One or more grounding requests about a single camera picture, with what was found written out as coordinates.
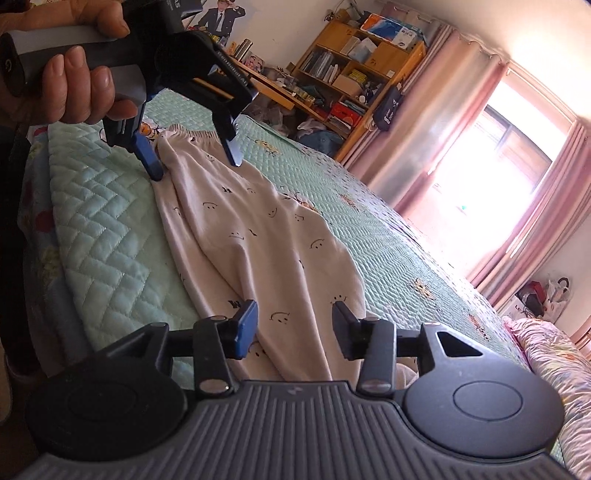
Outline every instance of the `pink bedding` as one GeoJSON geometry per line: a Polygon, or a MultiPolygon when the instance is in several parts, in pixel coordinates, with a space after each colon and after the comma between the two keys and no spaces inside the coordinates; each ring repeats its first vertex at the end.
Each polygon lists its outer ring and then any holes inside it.
{"type": "Polygon", "coordinates": [[[579,479],[591,479],[591,363],[549,322],[507,320],[506,325],[534,373],[562,398],[565,420],[559,439],[564,463],[579,479]]]}

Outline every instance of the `window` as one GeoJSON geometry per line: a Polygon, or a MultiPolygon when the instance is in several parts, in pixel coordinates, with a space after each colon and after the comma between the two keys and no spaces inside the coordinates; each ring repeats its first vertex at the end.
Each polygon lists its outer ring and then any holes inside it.
{"type": "Polygon", "coordinates": [[[410,221],[470,273],[510,236],[566,140],[571,120],[515,72],[434,168],[410,221]]]}

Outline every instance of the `pink curtain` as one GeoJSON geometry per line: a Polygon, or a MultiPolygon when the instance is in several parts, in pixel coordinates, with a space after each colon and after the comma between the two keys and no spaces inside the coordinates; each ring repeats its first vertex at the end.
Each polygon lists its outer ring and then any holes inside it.
{"type": "Polygon", "coordinates": [[[486,106],[507,65],[455,31],[424,69],[392,128],[346,168],[393,206],[408,207],[430,185],[439,160],[486,106]]]}
{"type": "MultiPolygon", "coordinates": [[[[425,58],[423,58],[421,63],[418,64],[417,68],[415,68],[414,71],[408,76],[408,78],[403,81],[403,95],[408,94],[410,89],[413,87],[415,83],[417,83],[417,80],[423,74],[423,71],[429,65],[431,65],[431,62],[439,53],[439,51],[443,48],[445,42],[452,34],[452,31],[453,29],[449,25],[441,25],[439,27],[437,35],[433,40],[433,44],[430,45],[429,50],[427,50],[427,55],[425,56],[425,58]]],[[[353,163],[355,163],[357,159],[363,155],[365,150],[371,145],[371,142],[373,142],[380,133],[381,131],[378,130],[378,127],[375,125],[374,121],[371,120],[368,126],[368,130],[363,134],[363,136],[359,140],[357,140],[355,145],[352,148],[350,148],[347,152],[345,158],[342,161],[343,166],[347,169],[350,166],[352,166],[353,163]]]]}
{"type": "Polygon", "coordinates": [[[468,280],[494,308],[502,308],[590,212],[591,140],[589,130],[575,122],[511,237],[468,280]]]}

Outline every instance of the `poster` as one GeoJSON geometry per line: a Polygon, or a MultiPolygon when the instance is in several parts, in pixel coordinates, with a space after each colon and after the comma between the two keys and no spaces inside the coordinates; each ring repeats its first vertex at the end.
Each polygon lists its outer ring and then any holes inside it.
{"type": "Polygon", "coordinates": [[[230,39],[245,38],[246,25],[254,13],[248,0],[204,0],[202,5],[203,11],[193,17],[189,28],[221,38],[224,46],[230,39]]]}

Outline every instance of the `fingernail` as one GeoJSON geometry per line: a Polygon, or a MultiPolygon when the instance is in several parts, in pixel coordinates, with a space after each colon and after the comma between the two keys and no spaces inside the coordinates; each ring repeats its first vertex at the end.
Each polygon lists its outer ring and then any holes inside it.
{"type": "Polygon", "coordinates": [[[70,65],[72,65],[75,69],[83,67],[86,63],[86,53],[79,45],[68,50],[66,57],[70,62],[70,65]]]}
{"type": "Polygon", "coordinates": [[[64,75],[64,56],[63,55],[56,55],[51,60],[51,72],[56,77],[61,77],[64,75]]]}
{"type": "Polygon", "coordinates": [[[106,90],[111,83],[111,72],[107,68],[99,68],[93,72],[92,86],[97,90],[106,90]]]}
{"type": "Polygon", "coordinates": [[[129,27],[127,26],[127,23],[125,23],[124,20],[121,21],[121,23],[119,24],[121,25],[121,28],[124,28],[125,30],[127,30],[127,33],[125,35],[129,35],[129,33],[131,32],[131,30],[129,29],[129,27]]]}

